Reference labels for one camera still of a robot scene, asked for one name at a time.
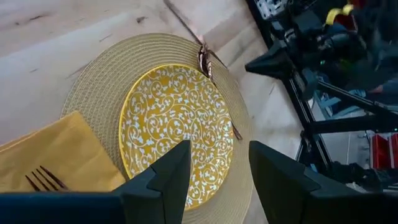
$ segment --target round placemat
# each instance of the round placemat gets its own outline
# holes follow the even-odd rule
[[[143,74],[160,65],[197,67],[199,48],[196,43],[170,34],[144,34],[120,41],[85,68],[72,87],[61,116],[78,110],[127,178],[119,150],[118,126],[129,90]],[[219,61],[211,61],[217,88],[243,139],[233,141],[229,174],[219,191],[200,207],[184,212],[183,223],[242,223],[253,188],[248,154],[251,120],[234,78]]]

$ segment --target cable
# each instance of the cable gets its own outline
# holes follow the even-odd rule
[[[347,165],[348,165],[348,159],[349,159],[349,145],[350,145],[350,144],[351,144],[351,132],[348,133],[348,147],[347,147],[347,155],[346,155],[346,158],[347,158],[346,164],[347,164]]]
[[[327,39],[330,39],[331,37],[333,37],[334,35],[338,35],[338,34],[348,34],[350,37],[354,37],[354,38],[358,38],[358,33],[356,31],[352,31],[352,30],[339,30],[337,32],[334,32],[332,34],[326,34],[324,36],[321,37],[320,40],[318,40],[319,43],[324,42]]]

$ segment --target metal stand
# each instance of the metal stand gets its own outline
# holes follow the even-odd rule
[[[254,1],[247,0],[247,2],[267,44],[270,42],[269,37],[271,35],[280,37],[281,33],[287,33],[287,30],[283,30],[280,24],[260,21],[260,16],[256,8],[252,5]],[[286,38],[274,39],[269,51],[248,63],[246,71],[266,75],[282,81],[303,126],[301,134],[302,143],[297,154],[297,160],[325,176],[338,179],[335,170],[339,168],[336,168],[336,163],[333,163],[331,160],[320,134],[360,130],[373,130],[375,132],[396,131],[398,130],[398,114],[387,109],[386,105],[352,95],[331,84],[316,81],[317,84],[313,85],[313,82],[308,81],[309,76],[304,71],[305,69],[298,70],[292,59],[290,59],[286,41]],[[313,94],[315,90],[320,90],[329,96],[337,97],[342,102],[362,108],[372,115],[358,118],[315,121],[311,108],[307,103],[308,93]]]

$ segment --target wooden table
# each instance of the wooden table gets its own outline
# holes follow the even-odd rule
[[[247,73],[267,51],[244,0],[173,0],[239,83],[256,139],[295,157],[300,126],[284,87]],[[59,119],[81,71],[111,45],[166,32],[193,40],[162,0],[0,1],[0,144]],[[256,191],[245,223],[266,223]]]

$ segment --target yellow plate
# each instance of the yellow plate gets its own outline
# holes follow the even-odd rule
[[[198,70],[163,65],[142,76],[122,108],[119,146],[124,167],[135,177],[183,139],[192,144],[185,210],[209,200],[232,160],[233,130],[225,101]]]

